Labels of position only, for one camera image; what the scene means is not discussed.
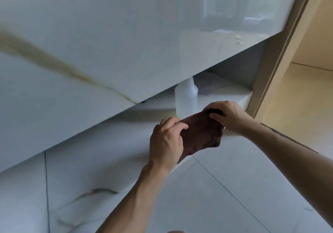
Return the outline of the person's left forearm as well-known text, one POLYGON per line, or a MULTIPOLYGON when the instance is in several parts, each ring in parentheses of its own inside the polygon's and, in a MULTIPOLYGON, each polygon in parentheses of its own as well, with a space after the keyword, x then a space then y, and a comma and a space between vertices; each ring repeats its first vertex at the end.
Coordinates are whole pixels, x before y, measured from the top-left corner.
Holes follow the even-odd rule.
POLYGON ((156 198, 173 167, 155 160, 145 165, 134 186, 96 233, 145 233, 156 198))

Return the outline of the person's left hand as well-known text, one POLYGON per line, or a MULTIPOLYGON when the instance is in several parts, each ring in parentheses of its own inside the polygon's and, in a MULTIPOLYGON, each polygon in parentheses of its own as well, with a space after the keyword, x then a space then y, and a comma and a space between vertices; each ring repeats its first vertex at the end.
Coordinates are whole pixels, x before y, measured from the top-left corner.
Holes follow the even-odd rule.
POLYGON ((178 163, 183 152, 182 137, 160 137, 159 124, 150 138, 148 163, 163 175, 168 175, 178 163))

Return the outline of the beige door frame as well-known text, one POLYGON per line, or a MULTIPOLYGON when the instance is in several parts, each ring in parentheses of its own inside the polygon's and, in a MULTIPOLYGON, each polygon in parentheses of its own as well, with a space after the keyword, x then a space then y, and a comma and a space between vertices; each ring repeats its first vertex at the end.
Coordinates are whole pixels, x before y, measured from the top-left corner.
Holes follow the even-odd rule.
POLYGON ((256 117, 259 111, 307 2, 308 0, 295 0, 283 31, 274 35, 268 41, 252 87, 252 98, 246 111, 253 118, 256 117))

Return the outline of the dark brown cloth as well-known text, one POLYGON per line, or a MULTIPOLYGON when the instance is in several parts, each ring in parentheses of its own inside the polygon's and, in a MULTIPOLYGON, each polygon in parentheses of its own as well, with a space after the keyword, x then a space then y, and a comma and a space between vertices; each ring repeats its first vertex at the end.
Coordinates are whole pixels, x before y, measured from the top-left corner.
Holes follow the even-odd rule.
POLYGON ((211 113, 223 115, 219 109, 205 109, 180 120, 188 125, 188 129, 182 130, 180 133, 183 141, 183 152, 178 163, 198 151, 220 146, 224 126, 212 119, 211 113))

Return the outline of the person's right hand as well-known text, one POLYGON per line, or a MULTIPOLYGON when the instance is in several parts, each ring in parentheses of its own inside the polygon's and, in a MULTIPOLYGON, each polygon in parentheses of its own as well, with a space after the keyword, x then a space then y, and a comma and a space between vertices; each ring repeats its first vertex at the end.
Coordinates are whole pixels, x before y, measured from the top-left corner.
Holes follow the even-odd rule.
POLYGON ((204 108, 204 110, 207 109, 220 110, 223 113, 221 115, 226 117, 226 124, 223 126, 227 130, 241 136, 245 136, 256 123, 256 121, 234 101, 212 102, 204 108))

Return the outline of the translucent white plastic bottle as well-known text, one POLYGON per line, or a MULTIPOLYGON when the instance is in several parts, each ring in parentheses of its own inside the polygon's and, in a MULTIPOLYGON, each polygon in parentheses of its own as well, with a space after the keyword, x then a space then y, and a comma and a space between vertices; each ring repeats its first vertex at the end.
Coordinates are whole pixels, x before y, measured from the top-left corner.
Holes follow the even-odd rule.
POLYGON ((177 117, 184 119, 197 113, 198 88, 193 77, 178 83, 174 93, 177 117))

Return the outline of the person's right forearm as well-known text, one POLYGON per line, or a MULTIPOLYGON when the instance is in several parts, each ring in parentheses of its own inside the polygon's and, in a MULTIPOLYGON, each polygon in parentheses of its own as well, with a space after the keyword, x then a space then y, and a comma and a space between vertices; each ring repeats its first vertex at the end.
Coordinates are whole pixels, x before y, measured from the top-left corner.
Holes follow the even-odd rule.
POLYGON ((245 122, 241 131, 333 228, 333 160, 256 121, 245 122))

